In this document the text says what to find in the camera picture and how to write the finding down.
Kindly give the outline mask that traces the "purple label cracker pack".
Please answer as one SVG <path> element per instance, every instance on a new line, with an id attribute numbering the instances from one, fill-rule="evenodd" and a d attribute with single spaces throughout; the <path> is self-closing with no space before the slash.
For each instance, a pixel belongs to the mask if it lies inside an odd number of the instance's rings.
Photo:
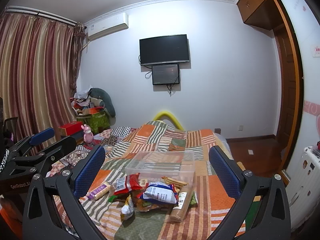
<path id="1" fill-rule="evenodd" d="M 93 191 L 89 192 L 87 194 L 87 198 L 90 200 L 99 200 L 105 194 L 109 193 L 110 188 L 111 188 L 111 184 L 105 181 L 101 185 L 99 185 L 97 188 L 95 188 Z"/>

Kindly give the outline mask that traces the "red snack bag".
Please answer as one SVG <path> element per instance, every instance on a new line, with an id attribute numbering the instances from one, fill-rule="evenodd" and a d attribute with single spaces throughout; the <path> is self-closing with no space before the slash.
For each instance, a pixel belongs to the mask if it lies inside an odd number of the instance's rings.
<path id="1" fill-rule="evenodd" d="M 129 174 L 117 179 L 112 184 L 112 195 L 127 194 L 131 191 L 139 191 L 145 189 L 145 185 L 139 182 L 140 173 Z"/>

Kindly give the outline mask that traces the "yellow white snack bag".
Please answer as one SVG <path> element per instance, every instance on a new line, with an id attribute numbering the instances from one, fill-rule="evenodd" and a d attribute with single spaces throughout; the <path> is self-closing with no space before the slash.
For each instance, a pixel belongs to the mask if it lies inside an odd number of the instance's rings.
<path id="1" fill-rule="evenodd" d="M 123 207 L 121 208 L 121 214 L 120 214 L 121 220 L 128 220 L 133 216 L 133 214 L 134 214 L 134 204 L 131 196 L 129 195 L 126 198 Z"/>

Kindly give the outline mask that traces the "brown cracker sleeve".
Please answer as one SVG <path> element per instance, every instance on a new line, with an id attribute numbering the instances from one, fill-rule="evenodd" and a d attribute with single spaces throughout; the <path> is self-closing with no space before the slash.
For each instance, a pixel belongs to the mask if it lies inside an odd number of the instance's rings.
<path id="1" fill-rule="evenodd" d="M 186 213 L 189 208 L 191 198 L 193 196 L 193 185 L 185 185 L 181 188 L 178 194 L 178 202 L 172 208 L 169 220 L 171 222 L 182 222 L 185 219 Z"/>

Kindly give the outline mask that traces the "blue white snack bag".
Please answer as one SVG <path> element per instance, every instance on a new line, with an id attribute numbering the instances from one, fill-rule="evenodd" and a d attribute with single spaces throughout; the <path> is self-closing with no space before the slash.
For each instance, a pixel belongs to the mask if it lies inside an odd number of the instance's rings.
<path id="1" fill-rule="evenodd" d="M 149 183 L 144 192 L 137 197 L 154 204 L 176 204 L 178 201 L 178 194 L 174 185 L 160 181 Z"/>

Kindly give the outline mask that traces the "clear plastic storage bin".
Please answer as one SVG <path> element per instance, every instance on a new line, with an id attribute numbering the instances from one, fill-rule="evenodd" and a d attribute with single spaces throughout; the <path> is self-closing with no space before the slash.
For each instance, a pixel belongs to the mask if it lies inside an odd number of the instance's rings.
<path id="1" fill-rule="evenodd" d="M 125 166 L 127 175 L 140 173 L 140 179 L 149 182 L 161 181 L 163 176 L 171 177 L 193 185 L 195 178 L 195 158 L 192 151 L 140 151 Z"/>

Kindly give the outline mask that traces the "green pea snack packet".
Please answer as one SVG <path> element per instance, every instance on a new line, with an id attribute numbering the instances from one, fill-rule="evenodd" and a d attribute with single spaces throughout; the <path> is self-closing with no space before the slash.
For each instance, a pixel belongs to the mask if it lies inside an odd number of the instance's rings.
<path id="1" fill-rule="evenodd" d="M 198 205 L 197 194 L 194 191 L 192 196 L 191 196 L 191 199 L 190 199 L 189 207 L 193 207 L 193 206 L 197 206 L 197 205 Z"/>

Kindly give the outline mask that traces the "pink plush toy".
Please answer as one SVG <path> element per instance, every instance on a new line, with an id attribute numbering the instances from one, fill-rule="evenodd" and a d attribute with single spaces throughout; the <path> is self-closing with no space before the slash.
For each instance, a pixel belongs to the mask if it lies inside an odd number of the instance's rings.
<path id="1" fill-rule="evenodd" d="M 91 127 L 87 124 L 81 125 L 81 128 L 84 133 L 84 142 L 90 144 L 93 141 L 94 135 L 92 133 Z"/>

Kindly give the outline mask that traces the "white radiator with stickers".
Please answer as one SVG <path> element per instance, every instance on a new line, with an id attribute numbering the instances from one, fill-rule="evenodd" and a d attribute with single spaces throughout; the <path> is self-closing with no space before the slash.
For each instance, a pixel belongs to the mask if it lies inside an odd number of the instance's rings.
<path id="1" fill-rule="evenodd" d="M 286 187 L 292 231 L 310 218 L 319 204 L 319 176 L 319 150 L 308 146 Z"/>

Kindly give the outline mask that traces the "green printed bag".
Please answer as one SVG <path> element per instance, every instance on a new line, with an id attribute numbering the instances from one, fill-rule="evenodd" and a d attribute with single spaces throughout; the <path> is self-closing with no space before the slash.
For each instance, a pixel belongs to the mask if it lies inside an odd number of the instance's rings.
<path id="1" fill-rule="evenodd" d="M 104 110 L 90 115 L 77 116 L 76 120 L 88 125 L 93 134 L 98 134 L 110 129 L 109 117 Z"/>

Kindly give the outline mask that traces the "red gold striped curtain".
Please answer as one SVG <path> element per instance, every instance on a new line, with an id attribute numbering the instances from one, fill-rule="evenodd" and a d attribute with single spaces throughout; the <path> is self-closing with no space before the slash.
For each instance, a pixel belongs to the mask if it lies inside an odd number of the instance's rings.
<path id="1" fill-rule="evenodd" d="M 76 92 L 85 26 L 36 15 L 1 16 L 1 98 L 5 118 L 17 117 L 17 140 L 75 119 L 70 99 Z"/>

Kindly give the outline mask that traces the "brown wooden door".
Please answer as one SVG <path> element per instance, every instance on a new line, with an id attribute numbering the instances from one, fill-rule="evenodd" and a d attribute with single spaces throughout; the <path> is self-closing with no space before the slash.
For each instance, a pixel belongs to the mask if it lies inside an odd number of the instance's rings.
<path id="1" fill-rule="evenodd" d="M 293 25 L 281 0 L 273 0 L 282 24 L 273 29 L 281 72 L 281 108 L 276 139 L 284 146 L 278 172 L 283 176 L 295 149 L 303 107 L 303 68 Z"/>

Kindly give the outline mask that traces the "wooden overhead cabinet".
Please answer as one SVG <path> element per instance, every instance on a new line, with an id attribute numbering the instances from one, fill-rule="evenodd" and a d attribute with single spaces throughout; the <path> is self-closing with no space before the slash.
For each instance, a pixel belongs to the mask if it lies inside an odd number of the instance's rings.
<path id="1" fill-rule="evenodd" d="M 244 24 L 273 30 L 283 23 L 274 0 L 239 0 L 237 6 Z"/>

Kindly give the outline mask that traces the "small black wall monitor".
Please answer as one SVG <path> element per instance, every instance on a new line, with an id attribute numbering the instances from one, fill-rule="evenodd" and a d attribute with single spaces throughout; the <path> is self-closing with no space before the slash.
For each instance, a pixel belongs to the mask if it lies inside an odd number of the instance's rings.
<path id="1" fill-rule="evenodd" d="M 152 66 L 152 84 L 175 85 L 180 83 L 180 68 L 178 64 Z"/>

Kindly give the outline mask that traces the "white wall air conditioner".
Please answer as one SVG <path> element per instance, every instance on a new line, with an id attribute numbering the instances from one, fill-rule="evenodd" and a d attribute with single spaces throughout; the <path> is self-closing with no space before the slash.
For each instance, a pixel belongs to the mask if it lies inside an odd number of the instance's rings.
<path id="1" fill-rule="evenodd" d="M 88 40 L 93 41 L 98 38 L 116 33 L 129 28 L 129 16 L 127 13 L 113 15 L 88 26 Z"/>

